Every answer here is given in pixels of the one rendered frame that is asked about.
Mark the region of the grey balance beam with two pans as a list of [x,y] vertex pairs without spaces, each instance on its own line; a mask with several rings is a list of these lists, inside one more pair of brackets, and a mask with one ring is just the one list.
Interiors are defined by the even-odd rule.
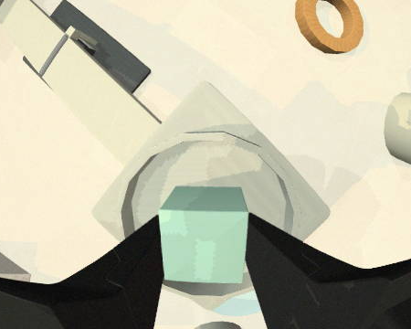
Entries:
[[[307,240],[330,208],[227,96],[202,81],[164,121],[133,93],[148,74],[111,34],[67,0],[49,16],[33,0],[0,0],[0,25],[23,61],[124,169],[92,208],[119,242],[159,215],[176,186],[242,187],[248,213]],[[162,289],[212,311],[253,292],[243,282],[162,281]]]

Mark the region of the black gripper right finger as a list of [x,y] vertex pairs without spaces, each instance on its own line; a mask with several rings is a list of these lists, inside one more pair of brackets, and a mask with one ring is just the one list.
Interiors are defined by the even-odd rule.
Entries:
[[411,259],[358,268],[253,213],[245,263],[268,329],[370,329],[411,297]]

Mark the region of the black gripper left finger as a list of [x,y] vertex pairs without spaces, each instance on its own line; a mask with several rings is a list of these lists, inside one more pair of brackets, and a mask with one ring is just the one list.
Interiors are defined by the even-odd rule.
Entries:
[[64,281],[0,278],[0,329],[153,329],[163,278],[157,215]]

